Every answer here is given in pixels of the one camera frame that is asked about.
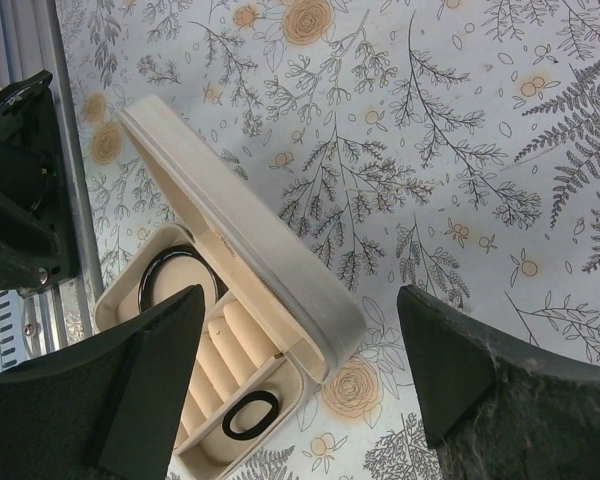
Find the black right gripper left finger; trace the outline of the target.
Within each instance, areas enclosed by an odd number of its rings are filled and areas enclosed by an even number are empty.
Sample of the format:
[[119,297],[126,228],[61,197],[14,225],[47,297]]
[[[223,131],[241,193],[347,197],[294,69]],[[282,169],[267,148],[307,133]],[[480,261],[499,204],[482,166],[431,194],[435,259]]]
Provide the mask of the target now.
[[0,373],[0,479],[163,479],[204,319],[199,286]]

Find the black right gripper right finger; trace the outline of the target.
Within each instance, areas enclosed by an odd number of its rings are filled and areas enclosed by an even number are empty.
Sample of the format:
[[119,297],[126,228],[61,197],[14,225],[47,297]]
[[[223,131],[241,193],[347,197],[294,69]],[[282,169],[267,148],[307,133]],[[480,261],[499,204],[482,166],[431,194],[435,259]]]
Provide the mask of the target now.
[[423,290],[397,296],[426,443],[446,479],[600,479],[600,367]]

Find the black bangle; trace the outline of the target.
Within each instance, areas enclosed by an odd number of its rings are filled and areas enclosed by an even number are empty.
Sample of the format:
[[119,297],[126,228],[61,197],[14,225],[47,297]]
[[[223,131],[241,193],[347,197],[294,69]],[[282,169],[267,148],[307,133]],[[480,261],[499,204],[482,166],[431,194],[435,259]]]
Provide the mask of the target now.
[[192,245],[176,245],[159,252],[147,265],[138,286],[142,313],[189,286],[200,286],[204,306],[213,307],[228,291],[219,275]]

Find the beige jewelry box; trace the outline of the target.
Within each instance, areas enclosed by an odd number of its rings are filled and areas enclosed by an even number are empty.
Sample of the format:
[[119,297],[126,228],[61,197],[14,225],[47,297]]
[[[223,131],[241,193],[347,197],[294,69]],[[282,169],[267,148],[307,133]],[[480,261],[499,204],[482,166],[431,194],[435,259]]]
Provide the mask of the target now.
[[119,123],[176,213],[98,300],[107,330],[138,315],[149,262],[192,245],[228,291],[205,308],[173,448],[195,479],[224,479],[256,454],[356,351],[365,319],[344,285],[159,97]]

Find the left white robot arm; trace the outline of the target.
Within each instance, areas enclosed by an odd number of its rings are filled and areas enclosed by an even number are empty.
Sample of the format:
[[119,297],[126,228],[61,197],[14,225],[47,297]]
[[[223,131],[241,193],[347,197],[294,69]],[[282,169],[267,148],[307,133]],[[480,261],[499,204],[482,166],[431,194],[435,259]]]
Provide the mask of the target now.
[[0,90],[0,290],[40,293],[80,270],[52,79]]

